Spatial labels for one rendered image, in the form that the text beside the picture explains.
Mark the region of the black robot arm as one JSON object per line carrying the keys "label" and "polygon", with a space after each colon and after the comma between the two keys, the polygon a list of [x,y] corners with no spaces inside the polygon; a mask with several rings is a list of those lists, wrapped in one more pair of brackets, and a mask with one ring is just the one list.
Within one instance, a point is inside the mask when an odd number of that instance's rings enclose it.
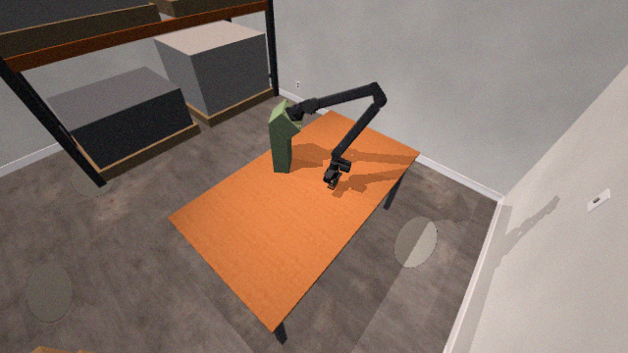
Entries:
{"label": "black robot arm", "polygon": [[[295,122],[295,121],[302,121],[305,113],[313,115],[319,109],[337,105],[344,102],[348,102],[348,101],[366,97],[366,96],[372,96],[372,95],[373,95],[373,100],[375,103],[374,104],[372,103],[368,107],[368,109],[364,112],[364,114],[359,118],[359,120],[355,123],[355,125],[350,129],[350,131],[346,134],[346,136],[341,140],[341,142],[337,145],[337,147],[332,151],[331,153],[332,159],[331,159],[330,165],[328,166],[327,172],[323,177],[323,181],[325,183],[329,184],[332,178],[336,178],[338,176],[339,174],[338,169],[340,169],[340,171],[342,172],[349,173],[350,168],[351,168],[351,162],[346,160],[345,158],[341,158],[340,156],[349,147],[349,145],[355,140],[355,138],[361,133],[361,131],[379,113],[380,108],[385,106],[385,104],[387,103],[386,94],[384,93],[380,85],[375,81],[375,83],[373,82],[368,85],[363,85],[360,87],[356,87],[356,88],[349,89],[343,92],[339,92],[336,94],[319,98],[317,101],[316,101],[317,98],[314,98],[313,100],[307,99],[302,102],[299,102],[300,104],[298,103],[297,105],[294,104],[291,107],[286,107],[286,112],[290,120],[292,122]],[[337,171],[332,171],[330,168],[332,170],[337,170]]]}

